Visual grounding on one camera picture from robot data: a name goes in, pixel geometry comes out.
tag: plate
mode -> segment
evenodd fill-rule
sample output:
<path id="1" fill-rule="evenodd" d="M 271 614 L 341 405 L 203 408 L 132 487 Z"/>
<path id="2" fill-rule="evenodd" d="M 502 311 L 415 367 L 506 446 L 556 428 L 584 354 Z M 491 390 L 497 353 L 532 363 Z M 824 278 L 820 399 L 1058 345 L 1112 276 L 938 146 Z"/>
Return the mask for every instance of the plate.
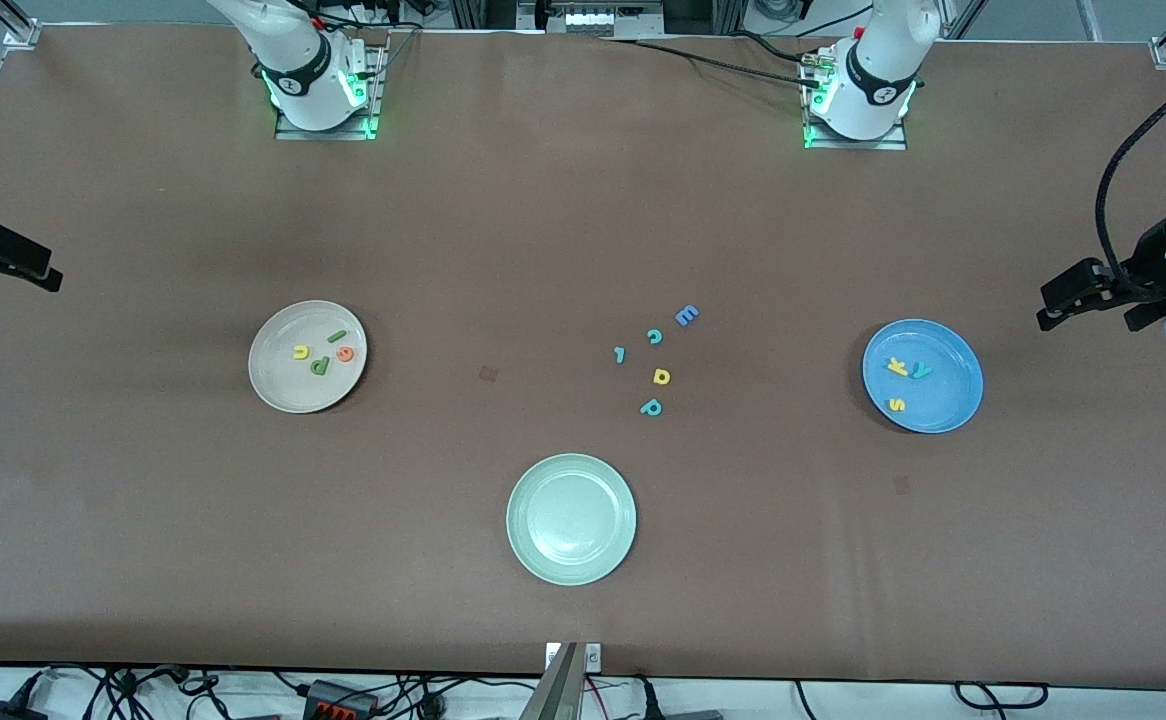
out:
<path id="1" fill-rule="evenodd" d="M 336 333 L 344 337 L 330 342 Z M 307 359 L 295 359 L 295 345 L 309 348 Z M 350 347 L 353 358 L 342 363 L 340 347 Z M 360 320 L 346 307 L 324 300 L 295 302 L 272 315 L 250 345 L 250 383 L 272 407 L 285 413 L 315 413 L 330 407 L 351 392 L 368 356 L 368 338 Z M 323 375 L 312 363 L 328 357 Z"/>
<path id="2" fill-rule="evenodd" d="M 890 370 L 891 361 L 902 363 L 906 377 Z M 876 408 L 904 428 L 947 433 L 979 410 L 984 382 L 970 343 L 932 320 L 912 319 L 895 320 L 868 342 L 863 386 Z M 902 410 L 891 408 L 892 401 Z"/>
<path id="3" fill-rule="evenodd" d="M 618 568 L 637 536 L 637 503 L 605 461 L 569 452 L 539 460 L 511 491 L 507 541 L 531 573 L 586 585 Z"/>

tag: brown mat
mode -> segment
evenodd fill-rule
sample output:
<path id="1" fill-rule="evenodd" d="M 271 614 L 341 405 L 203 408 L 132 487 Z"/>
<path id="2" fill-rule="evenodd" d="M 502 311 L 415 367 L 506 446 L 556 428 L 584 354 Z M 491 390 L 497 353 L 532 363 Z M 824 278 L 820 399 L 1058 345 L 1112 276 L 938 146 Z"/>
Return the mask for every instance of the brown mat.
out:
<path id="1" fill-rule="evenodd" d="M 248 67 L 230 28 L 52 27 L 3 68 L 0 222 L 66 280 L 0 278 L 0 659 L 534 671 L 580 638 L 609 673 L 1166 685 L 1166 343 L 1034 322 L 1166 99 L 1146 47 L 935 47 L 907 152 L 802 151 L 792 88 L 517 35 L 419 37 L 378 141 L 283 144 Z M 1166 214 L 1166 120 L 1112 209 L 1123 252 Z M 312 298 L 372 366 L 283 415 L 245 355 Z M 866 405 L 904 316 L 979 352 L 949 436 Z M 504 532 L 563 450 L 641 511 L 575 589 Z"/>

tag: blue plate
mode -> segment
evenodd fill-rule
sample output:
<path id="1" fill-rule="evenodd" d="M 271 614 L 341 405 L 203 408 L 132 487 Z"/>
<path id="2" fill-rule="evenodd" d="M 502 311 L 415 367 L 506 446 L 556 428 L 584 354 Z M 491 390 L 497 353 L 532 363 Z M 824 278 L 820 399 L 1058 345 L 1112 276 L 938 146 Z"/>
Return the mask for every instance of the blue plate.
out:
<path id="1" fill-rule="evenodd" d="M 894 361 L 907 377 L 890 369 Z M 868 342 L 863 386 L 876 408 L 904 428 L 946 433 L 979 410 L 982 368 L 970 343 L 940 323 L 895 320 Z"/>

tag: electrical cable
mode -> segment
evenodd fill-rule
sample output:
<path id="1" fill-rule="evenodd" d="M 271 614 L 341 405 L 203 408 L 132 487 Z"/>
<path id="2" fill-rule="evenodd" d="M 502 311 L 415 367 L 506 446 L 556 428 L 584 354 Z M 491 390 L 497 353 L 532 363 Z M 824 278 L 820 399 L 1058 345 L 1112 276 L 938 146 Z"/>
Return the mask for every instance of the electrical cable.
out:
<path id="1" fill-rule="evenodd" d="M 610 720 L 610 711 L 605 708 L 605 701 L 600 699 L 600 690 L 596 687 L 596 681 L 592 678 L 586 679 L 588 687 L 592 691 L 592 697 L 596 698 L 597 705 L 600 706 L 600 716 L 605 720 Z"/>
<path id="2" fill-rule="evenodd" d="M 458 687 L 458 685 L 461 685 L 463 683 L 468 683 L 468 678 L 455 680 L 455 681 L 450 683 L 449 685 L 445 685 L 442 688 L 436 688 L 436 691 L 423 693 L 422 700 L 419 700 L 417 702 L 412 702 L 409 707 L 406 707 L 405 709 L 396 711 L 395 714 L 387 715 L 386 720 L 398 720 L 400 716 L 409 715 L 410 712 L 414 712 L 414 707 L 415 706 L 422 705 L 422 702 L 427 702 L 429 700 L 429 698 L 442 697 L 444 693 L 450 692 L 451 688 L 456 688 L 456 687 Z"/>
<path id="3" fill-rule="evenodd" d="M 536 685 L 521 683 L 518 680 L 483 680 L 482 678 L 469 678 L 469 679 L 472 680 L 472 683 L 477 683 L 479 685 L 490 685 L 490 687 L 492 688 L 504 687 L 504 685 L 517 685 L 517 687 L 527 688 L 527 691 L 531 692 L 534 692 L 538 688 Z"/>
<path id="4" fill-rule="evenodd" d="M 986 695 L 986 699 L 990 700 L 991 702 L 976 702 L 970 700 L 970 698 L 967 698 L 964 692 L 962 691 L 962 688 L 965 687 L 965 685 L 972 685 L 974 687 L 979 688 L 979 691 L 982 691 L 982 693 L 984 693 Z M 1034 701 L 1031 702 L 1003 702 L 1000 701 L 1000 698 L 996 697 L 996 693 L 991 692 L 991 688 L 988 687 L 986 684 L 984 683 L 962 680 L 960 683 L 954 683 L 951 686 L 955 688 L 955 691 L 957 691 L 957 700 L 962 701 L 964 706 L 970 707 L 972 709 L 977 709 L 978 712 L 995 711 L 996 716 L 998 716 L 999 720 L 1005 720 L 1005 711 L 1007 709 L 1035 709 L 1037 707 L 1044 706 L 1045 701 L 1048 701 L 1051 698 L 1049 685 L 1046 685 L 1045 683 L 1003 684 L 1003 687 L 1039 688 L 1039 691 L 1041 691 L 1041 697 L 1037 698 Z"/>
<path id="5" fill-rule="evenodd" d="M 422 688 L 423 685 L 424 685 L 424 683 L 427 683 L 427 679 L 422 674 L 420 674 L 419 679 L 414 681 L 413 687 L 410 687 L 409 681 L 410 681 L 410 678 L 409 678 L 408 674 L 405 674 L 405 676 L 398 674 L 396 676 L 396 697 L 392 698 L 391 702 L 386 702 L 386 705 L 375 707 L 374 708 L 374 714 L 377 714 L 377 715 L 387 715 L 388 712 L 392 712 L 392 711 L 396 709 L 396 706 L 400 705 L 400 702 L 402 700 L 405 700 L 406 702 L 409 702 L 409 700 L 410 700 L 410 693 L 414 693 L 414 691 L 417 691 L 417 688 Z"/>
<path id="6" fill-rule="evenodd" d="M 862 15 L 863 13 L 866 13 L 868 11 L 871 11 L 871 9 L 872 9 L 872 6 L 869 5 L 869 6 L 866 6 L 866 8 L 861 8 L 861 9 L 854 11 L 854 13 L 844 15 L 843 18 L 836 18 L 835 20 L 829 20 L 829 22 L 826 22 L 826 23 L 823 23 L 821 26 L 812 27 L 810 29 L 805 29 L 803 32 L 799 32 L 798 35 L 793 35 L 791 37 L 806 37 L 807 35 L 813 35 L 813 33 L 820 32 L 820 29 L 829 28 L 829 27 L 831 27 L 834 25 L 837 25 L 837 23 L 843 23 L 843 22 L 845 22 L 845 20 L 857 18 L 858 15 Z M 788 29 L 789 27 L 796 25 L 798 22 L 799 22 L 799 20 L 792 20 L 792 22 L 785 25 L 784 27 L 780 27 L 779 29 L 771 29 L 771 32 L 765 33 L 765 35 L 771 36 L 771 37 L 775 36 L 775 35 L 780 35 L 781 32 L 785 32 L 785 29 Z"/>
<path id="7" fill-rule="evenodd" d="M 423 679 L 422 685 L 423 685 L 423 697 L 427 697 L 427 691 L 428 691 L 427 679 Z M 443 700 L 443 698 L 438 697 L 433 702 L 435 702 L 435 705 L 441 705 L 442 706 L 441 714 L 443 714 L 443 712 L 445 712 L 443 709 L 443 705 L 445 705 L 445 700 Z M 414 715 L 417 715 L 419 720 L 423 720 L 423 702 L 419 702 L 417 705 L 414 706 Z"/>
<path id="8" fill-rule="evenodd" d="M 94 693 L 90 697 L 90 702 L 85 705 L 85 712 L 80 714 L 80 720 L 90 720 L 94 715 L 94 702 L 98 702 L 99 695 L 103 694 L 103 688 L 107 687 L 108 679 L 107 676 L 100 676 L 98 679 L 98 685 L 94 685 Z"/>
<path id="9" fill-rule="evenodd" d="M 801 708 L 806 711 L 806 715 L 810 720 L 819 720 L 815 716 L 815 711 L 810 709 L 810 701 L 806 700 L 806 688 L 802 687 L 801 680 L 795 680 L 795 683 L 798 684 L 798 697 L 801 698 Z"/>
<path id="10" fill-rule="evenodd" d="M 209 700 L 209 695 L 208 694 L 199 694 L 199 695 L 196 695 L 195 698 L 191 698 L 191 701 L 187 704 L 187 714 L 184 715 L 185 720 L 191 720 L 191 712 L 194 712 L 194 708 L 196 707 L 196 702 L 199 702 L 199 701 L 203 701 L 203 700 Z"/>
<path id="11" fill-rule="evenodd" d="M 729 37 L 747 37 L 749 40 L 756 41 L 758 46 L 763 47 L 766 53 L 774 55 L 775 58 L 787 60 L 789 63 L 801 63 L 801 55 L 784 53 L 784 50 L 779 50 L 778 47 L 771 46 L 768 40 L 757 35 L 754 32 L 750 32 L 749 29 L 737 29 L 737 32 L 731 32 L 729 33 Z"/>
<path id="12" fill-rule="evenodd" d="M 268 694 L 268 693 L 254 693 L 254 692 L 230 692 L 230 693 L 215 693 L 215 694 L 217 697 L 220 697 L 220 698 L 223 698 L 223 697 L 248 697 L 248 698 L 254 698 L 254 700 L 258 700 L 258 698 L 260 698 L 260 697 L 266 697 L 266 698 L 276 698 L 276 700 L 279 700 L 279 701 L 286 700 L 286 698 L 293 698 L 294 697 L 292 694 Z M 194 705 L 196 705 L 196 702 L 199 702 L 199 701 L 203 701 L 203 700 L 209 700 L 209 695 L 208 694 L 198 694 L 198 695 L 191 698 L 191 701 L 188 702 L 187 705 L 194 706 Z M 187 720 L 191 720 L 191 715 L 192 714 L 194 713 L 189 709 L 187 712 Z"/>
<path id="13" fill-rule="evenodd" d="M 139 700 L 139 690 L 143 687 L 145 684 L 156 680 L 159 678 L 171 678 L 178 680 L 185 678 L 187 671 L 182 670 L 176 665 L 157 665 L 148 674 L 138 676 L 134 674 L 134 670 L 122 669 L 120 673 L 117 670 L 107 670 L 103 674 L 101 688 L 107 691 L 108 702 L 111 702 L 111 709 L 108 709 L 107 720 L 112 720 L 113 716 L 118 716 L 120 720 L 154 720 L 152 711 L 143 705 L 143 701 Z M 94 698 L 98 697 L 98 692 L 94 692 Z M 94 702 L 91 700 L 90 706 L 86 712 L 91 714 L 93 712 Z"/>
<path id="14" fill-rule="evenodd" d="M 793 83 L 793 85 L 799 85 L 799 86 L 802 86 L 802 88 L 819 88 L 819 81 L 815 81 L 815 79 L 798 78 L 798 77 L 789 77 L 789 76 L 780 76 L 780 74 L 767 74 L 767 72 L 765 72 L 765 70 L 758 70 L 758 69 L 754 69 L 754 68 L 744 68 L 743 65 L 736 65 L 733 63 L 726 63 L 723 60 L 705 58 L 705 56 L 703 56 L 703 55 L 696 55 L 696 54 L 693 54 L 693 53 L 684 53 L 684 50 L 676 50 L 675 47 L 651 46 L 651 44 L 648 44 L 648 42 L 641 42 L 639 40 L 616 40 L 614 42 L 621 42 L 621 44 L 625 44 L 625 46 L 648 47 L 648 49 L 651 49 L 651 50 L 659 50 L 660 53 L 669 53 L 669 54 L 680 56 L 680 58 L 696 60 L 696 61 L 698 61 L 698 63 L 705 63 L 708 65 L 716 65 L 717 68 L 725 68 L 726 70 L 735 70 L 735 72 L 737 72 L 737 74 L 749 74 L 749 76 L 756 76 L 756 77 L 777 79 L 777 81 L 780 81 L 780 82 L 789 82 L 789 83 Z"/>
<path id="15" fill-rule="evenodd" d="M 649 681 L 644 674 L 637 676 L 638 680 L 646 688 L 646 720 L 663 720 L 662 708 L 659 707 L 659 693 L 655 692 L 655 685 Z"/>
<path id="16" fill-rule="evenodd" d="M 330 13 L 322 13 L 321 11 L 309 11 L 300 2 L 300 0 L 289 0 L 290 5 L 298 8 L 308 14 L 309 18 L 318 18 L 322 20 L 326 29 L 342 29 L 345 27 L 354 27 L 358 29 L 382 29 L 382 28 L 394 28 L 394 27 L 413 27 L 417 29 L 423 29 L 423 26 L 415 22 L 395 22 L 395 23 L 364 23 L 358 19 L 353 18 L 339 18 L 339 15 L 331 15 Z"/>
<path id="17" fill-rule="evenodd" d="M 398 47 L 396 50 L 392 50 L 391 55 L 387 55 L 386 63 L 382 63 L 382 72 L 387 72 L 387 68 L 391 68 L 392 63 L 395 63 L 396 58 L 399 58 L 399 56 L 401 55 L 401 53 L 405 53 L 406 47 L 410 46 L 410 41 L 414 40 L 414 36 L 417 35 L 419 33 L 423 32 L 423 26 L 420 26 L 419 23 L 409 23 L 409 25 L 413 25 L 413 26 L 416 26 L 416 27 L 410 28 L 410 32 L 408 32 L 408 33 L 405 34 L 405 40 L 401 41 L 401 46 Z"/>
<path id="18" fill-rule="evenodd" d="M 279 673 L 276 670 L 273 670 L 272 673 L 276 676 L 278 680 L 281 680 L 282 685 L 285 685 L 286 687 L 290 688 L 294 692 L 298 692 L 300 685 L 290 683 L 290 680 L 286 680 L 285 676 L 282 676 L 281 673 Z"/>
<path id="19" fill-rule="evenodd" d="M 218 700 L 218 695 L 215 694 L 215 685 L 218 684 L 218 676 L 211 676 L 210 673 L 208 673 L 208 671 L 204 670 L 201 671 L 201 676 L 203 680 L 202 683 L 203 685 L 202 692 L 204 693 L 203 697 L 209 698 L 209 702 L 211 702 L 211 705 L 215 706 L 215 709 L 218 711 L 218 715 L 222 716 L 223 720 L 232 720 L 231 712 L 227 712 L 227 705 L 225 705 L 223 700 Z M 189 712 L 191 711 L 191 705 L 194 704 L 192 702 L 187 704 L 187 711 Z"/>
<path id="20" fill-rule="evenodd" d="M 1112 154 L 1112 160 L 1108 160 L 1108 167 L 1103 170 L 1103 177 L 1100 179 L 1100 191 L 1095 195 L 1094 200 L 1094 224 L 1096 231 L 1100 233 L 1100 245 L 1103 247 L 1103 254 L 1108 259 L 1108 265 L 1112 266 L 1112 273 L 1115 274 L 1115 281 L 1121 284 L 1122 287 L 1135 293 L 1137 296 L 1144 299 L 1151 299 L 1151 295 L 1143 288 L 1133 284 L 1130 279 L 1130 273 L 1128 273 L 1124 265 L 1117 259 L 1117 252 L 1112 250 L 1112 236 L 1108 233 L 1108 190 L 1112 187 L 1112 177 L 1117 174 L 1117 167 L 1121 165 L 1121 160 L 1133 148 L 1135 144 L 1139 142 L 1143 137 L 1150 132 L 1151 128 L 1156 126 L 1166 116 L 1166 102 L 1156 109 L 1154 113 L 1149 116 L 1135 132 L 1130 133 L 1126 141 L 1122 142 L 1117 151 Z"/>
<path id="21" fill-rule="evenodd" d="M 36 670 L 36 673 L 31 678 L 27 678 L 24 684 L 19 685 L 17 691 L 10 695 L 10 700 L 6 705 L 16 712 L 27 709 L 27 705 L 31 701 L 31 692 L 36 688 L 36 680 L 44 673 L 44 670 Z"/>

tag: white floor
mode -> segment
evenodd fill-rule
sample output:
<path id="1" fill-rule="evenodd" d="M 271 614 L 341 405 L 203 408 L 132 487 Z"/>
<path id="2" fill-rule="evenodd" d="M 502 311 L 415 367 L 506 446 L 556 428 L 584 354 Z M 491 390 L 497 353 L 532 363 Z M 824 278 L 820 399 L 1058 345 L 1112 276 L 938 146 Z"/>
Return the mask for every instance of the white floor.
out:
<path id="1" fill-rule="evenodd" d="M 33 674 L 35 667 L 0 667 L 0 701 L 10 699 L 19 685 Z M 234 720 L 250 716 L 281 716 L 300 720 L 303 698 L 298 698 L 268 673 L 225 671 L 217 673 L 222 684 L 216 694 L 225 702 Z M 286 673 L 290 683 L 312 683 L 324 679 L 347 688 L 368 688 L 392 683 L 391 674 L 310 674 Z M 533 683 L 533 679 L 519 680 Z M 641 684 L 630 678 L 597 678 L 603 688 L 611 720 L 644 714 Z M 661 711 L 676 712 L 717 709 L 724 720 L 807 720 L 798 700 L 795 685 L 784 680 L 669 680 L 655 679 Z M 813 714 L 817 720 L 974 720 L 995 716 L 961 705 L 951 685 L 921 683 L 803 683 Z M 94 693 L 97 681 L 79 670 L 54 670 L 49 679 L 40 680 L 33 693 L 31 708 L 44 712 L 51 720 L 76 720 L 83 715 L 86 702 Z M 993 691 L 1004 702 L 1025 702 L 1037 695 L 1023 688 Z M 971 700 L 977 688 L 968 688 Z M 520 687 L 486 687 L 468 683 L 447 693 L 447 720 L 489 720 L 493 716 L 515 719 L 528 700 L 531 691 Z M 392 693 L 381 695 L 391 700 Z M 189 702 L 168 680 L 145 685 L 140 692 L 143 706 L 157 720 L 184 716 Z M 94 706 L 94 719 L 108 720 L 108 704 Z M 1037 709 L 1009 711 L 1009 720 L 1150 720 L 1166 719 L 1166 692 L 1098 691 L 1097 688 L 1052 688 L 1049 700 Z M 222 720 L 208 701 L 196 702 L 194 720 Z M 605 720 L 600 706 L 584 698 L 580 720 Z"/>

